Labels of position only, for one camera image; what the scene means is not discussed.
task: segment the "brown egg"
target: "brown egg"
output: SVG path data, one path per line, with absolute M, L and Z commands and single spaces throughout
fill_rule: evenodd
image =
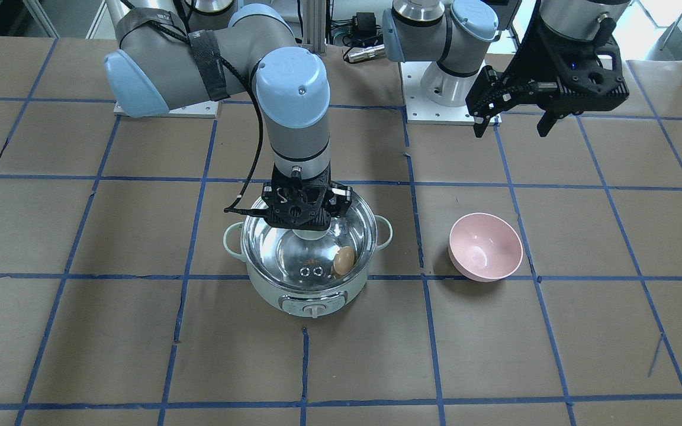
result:
M 333 258 L 333 272 L 343 277 L 352 270 L 355 262 L 354 248 L 343 246 Z

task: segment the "white mounting plate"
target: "white mounting plate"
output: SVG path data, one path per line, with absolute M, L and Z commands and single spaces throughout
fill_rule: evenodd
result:
M 451 124 L 472 126 L 475 118 L 470 116 L 467 106 L 445 107 L 428 99 L 420 88 L 425 70 L 430 62 L 401 62 L 401 91 L 407 105 L 407 121 L 412 124 Z M 501 123 L 501 116 L 493 118 L 496 124 Z
M 219 102 L 206 101 L 200 104 L 173 109 L 173 111 L 170 111 L 167 114 L 155 115 L 154 117 L 217 118 L 219 107 Z M 120 104 L 114 105 L 114 113 L 125 116 L 128 115 L 123 111 Z

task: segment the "metal connector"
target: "metal connector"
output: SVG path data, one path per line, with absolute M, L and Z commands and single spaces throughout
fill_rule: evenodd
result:
M 349 64 L 386 57 L 386 46 L 372 46 L 349 54 Z

